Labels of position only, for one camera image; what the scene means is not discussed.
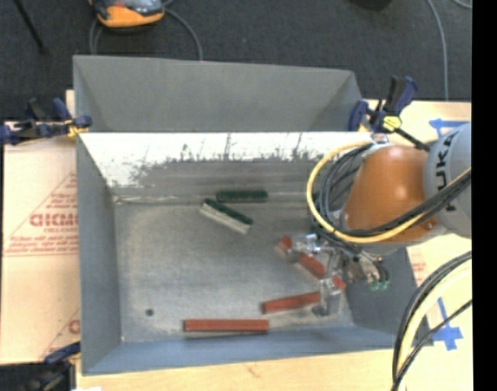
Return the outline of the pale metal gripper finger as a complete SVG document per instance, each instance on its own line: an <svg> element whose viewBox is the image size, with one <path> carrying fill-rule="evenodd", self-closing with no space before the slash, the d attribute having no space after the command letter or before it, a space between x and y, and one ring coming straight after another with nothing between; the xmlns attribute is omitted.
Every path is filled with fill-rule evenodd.
<svg viewBox="0 0 497 391"><path fill-rule="evenodd" d="M341 290L332 279L322 279L319 283L319 303L312 308L316 317L327 317L339 309Z"/></svg>
<svg viewBox="0 0 497 391"><path fill-rule="evenodd" d="M317 234L294 235L292 237L292 246L288 250L290 260L298 260L301 254L313 257L323 253L326 244L322 242Z"/></svg>

